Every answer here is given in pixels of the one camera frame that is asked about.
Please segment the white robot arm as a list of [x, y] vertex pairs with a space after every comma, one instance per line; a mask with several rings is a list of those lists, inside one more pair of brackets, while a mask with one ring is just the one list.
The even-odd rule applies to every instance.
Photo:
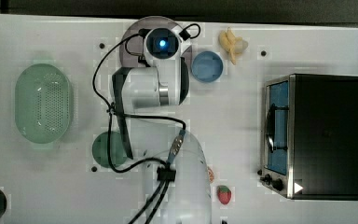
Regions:
[[188, 93], [183, 54], [191, 35], [179, 26], [142, 28], [145, 67], [120, 67], [111, 94], [127, 156], [140, 162], [145, 205], [133, 220], [144, 224], [212, 224], [208, 169], [197, 138], [180, 119], [139, 115], [145, 108], [180, 105]]

